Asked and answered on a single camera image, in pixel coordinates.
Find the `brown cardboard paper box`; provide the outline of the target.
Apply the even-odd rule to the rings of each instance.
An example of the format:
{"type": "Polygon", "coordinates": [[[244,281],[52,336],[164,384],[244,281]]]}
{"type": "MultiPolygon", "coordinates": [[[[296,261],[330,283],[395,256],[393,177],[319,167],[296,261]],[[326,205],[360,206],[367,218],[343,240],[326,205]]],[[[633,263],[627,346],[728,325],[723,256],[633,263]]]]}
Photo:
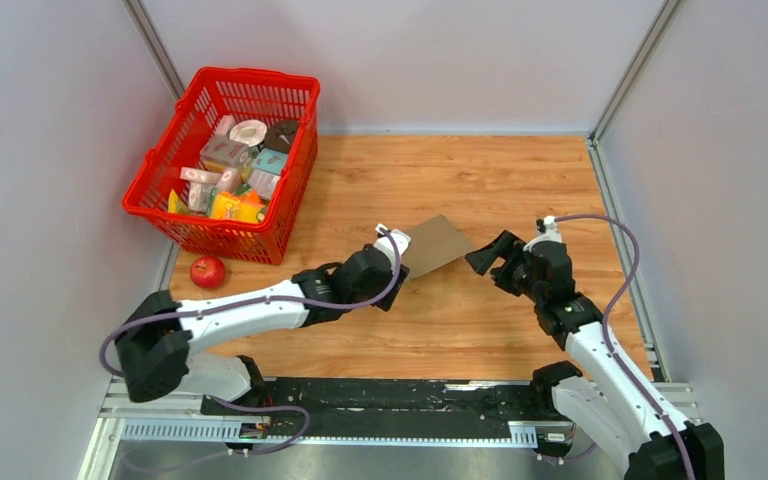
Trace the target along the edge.
{"type": "Polygon", "coordinates": [[[442,268],[476,249],[474,243],[445,215],[437,215],[404,233],[410,244],[402,256],[402,264],[409,268],[407,281],[442,268]]]}

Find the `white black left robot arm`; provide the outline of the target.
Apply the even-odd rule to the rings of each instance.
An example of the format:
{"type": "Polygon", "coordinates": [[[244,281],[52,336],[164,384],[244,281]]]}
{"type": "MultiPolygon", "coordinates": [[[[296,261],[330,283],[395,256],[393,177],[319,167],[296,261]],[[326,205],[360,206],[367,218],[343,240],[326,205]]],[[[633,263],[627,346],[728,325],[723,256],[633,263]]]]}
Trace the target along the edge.
{"type": "Polygon", "coordinates": [[[250,359],[225,358],[210,348],[274,330],[310,327],[374,306],[387,311],[408,276],[408,243],[379,238],[343,262],[307,269],[273,286],[210,300],[148,295],[106,339],[113,344],[128,398],[145,403],[176,391],[227,400],[251,415],[266,390],[250,359]]]}

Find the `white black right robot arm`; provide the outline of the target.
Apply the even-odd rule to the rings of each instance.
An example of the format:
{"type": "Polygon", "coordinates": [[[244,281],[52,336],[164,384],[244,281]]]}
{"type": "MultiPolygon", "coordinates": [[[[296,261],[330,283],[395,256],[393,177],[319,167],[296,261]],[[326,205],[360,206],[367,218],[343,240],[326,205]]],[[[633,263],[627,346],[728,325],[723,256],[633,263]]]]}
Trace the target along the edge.
{"type": "Polygon", "coordinates": [[[541,329],[570,357],[534,371],[536,414],[573,421],[626,479],[724,478],[721,435],[693,423],[630,360],[603,312],[576,289],[559,233],[525,242],[504,231],[465,259],[501,290],[527,296],[541,329]]]}

